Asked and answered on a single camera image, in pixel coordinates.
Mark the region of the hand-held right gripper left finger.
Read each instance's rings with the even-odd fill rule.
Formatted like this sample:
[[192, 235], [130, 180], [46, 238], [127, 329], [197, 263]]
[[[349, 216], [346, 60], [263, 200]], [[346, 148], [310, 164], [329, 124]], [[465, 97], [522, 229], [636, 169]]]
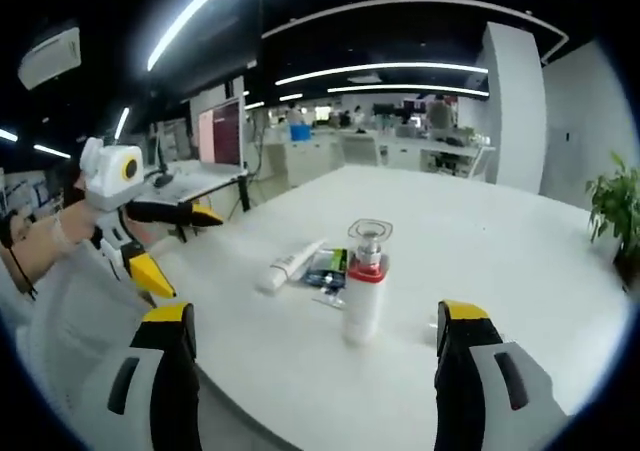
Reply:
[[94, 370], [96, 450], [199, 450], [194, 307], [149, 311]]

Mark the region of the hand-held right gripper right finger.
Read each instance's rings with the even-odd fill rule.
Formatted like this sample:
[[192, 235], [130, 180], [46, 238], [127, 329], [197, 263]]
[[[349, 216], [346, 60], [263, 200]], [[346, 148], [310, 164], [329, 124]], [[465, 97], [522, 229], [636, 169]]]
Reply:
[[482, 308], [438, 303], [436, 450], [542, 450], [567, 423], [549, 374]]

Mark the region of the person's left hand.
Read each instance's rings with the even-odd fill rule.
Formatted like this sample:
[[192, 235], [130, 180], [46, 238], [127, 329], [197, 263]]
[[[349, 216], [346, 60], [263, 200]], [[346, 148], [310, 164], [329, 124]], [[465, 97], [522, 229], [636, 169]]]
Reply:
[[72, 244], [90, 241], [96, 248], [102, 239], [97, 227], [98, 212], [85, 200], [78, 201], [59, 213], [59, 220], [66, 239]]

